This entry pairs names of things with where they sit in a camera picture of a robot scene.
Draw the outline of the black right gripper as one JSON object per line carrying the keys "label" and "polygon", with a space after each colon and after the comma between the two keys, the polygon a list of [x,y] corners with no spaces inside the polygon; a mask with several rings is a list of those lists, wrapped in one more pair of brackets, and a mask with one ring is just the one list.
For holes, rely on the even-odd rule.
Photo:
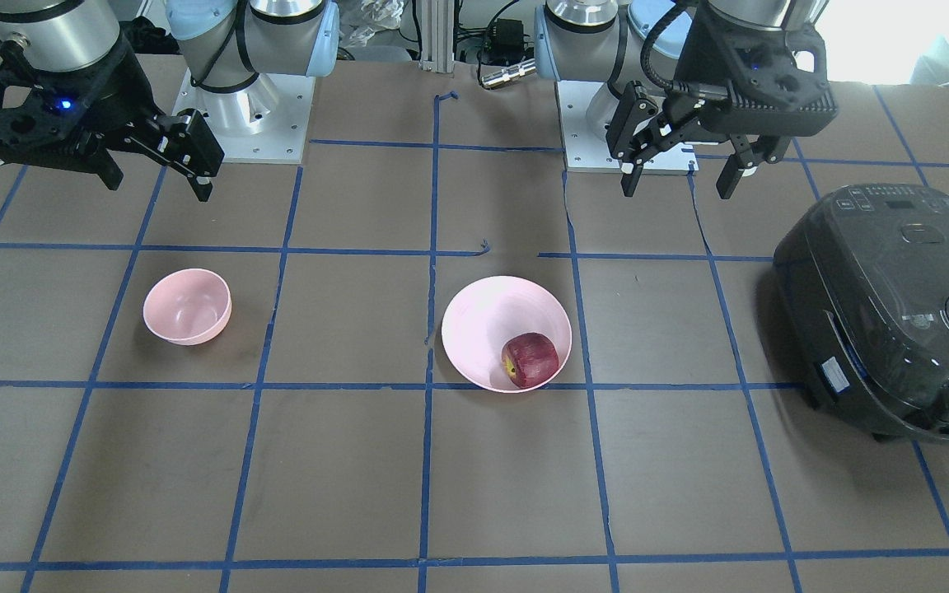
{"label": "black right gripper", "polygon": [[110,151],[147,131],[151,158],[180,173],[206,203],[225,159],[201,111],[163,114],[127,38],[71,72],[38,70],[18,41],[0,44],[0,159],[94,174],[117,190],[124,173]]}

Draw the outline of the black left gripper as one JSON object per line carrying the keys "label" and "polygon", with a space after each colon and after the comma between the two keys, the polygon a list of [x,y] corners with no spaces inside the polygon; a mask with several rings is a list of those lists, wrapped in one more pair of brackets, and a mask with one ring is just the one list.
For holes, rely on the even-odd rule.
{"label": "black left gripper", "polygon": [[[681,143],[711,143],[727,134],[733,153],[716,180],[730,199],[743,177],[781,159],[781,138],[809,138],[839,113],[827,76],[821,7],[696,7],[674,78],[700,99],[667,94],[662,105],[646,86],[625,84],[606,129],[620,162],[621,188],[635,195],[643,168]],[[746,135],[759,135],[750,140]]]}

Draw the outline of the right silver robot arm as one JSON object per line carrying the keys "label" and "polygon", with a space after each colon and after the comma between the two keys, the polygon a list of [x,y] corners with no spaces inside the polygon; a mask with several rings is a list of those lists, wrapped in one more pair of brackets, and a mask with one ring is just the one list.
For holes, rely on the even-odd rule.
{"label": "right silver robot arm", "polygon": [[223,138],[279,120],[275,75],[325,77],[338,60],[334,1],[169,1],[166,16],[194,91],[163,111],[105,1],[0,1],[0,166],[97,176],[119,188],[114,152],[184,176],[206,202]]}

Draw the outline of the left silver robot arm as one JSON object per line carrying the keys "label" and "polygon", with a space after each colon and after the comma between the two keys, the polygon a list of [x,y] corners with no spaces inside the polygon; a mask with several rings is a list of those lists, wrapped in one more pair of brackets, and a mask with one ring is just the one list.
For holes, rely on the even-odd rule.
{"label": "left silver robot arm", "polygon": [[535,12],[543,78],[599,82],[617,100],[604,140],[632,196],[643,168],[682,143],[732,146],[720,198],[794,138],[836,118],[822,1],[546,1]]}

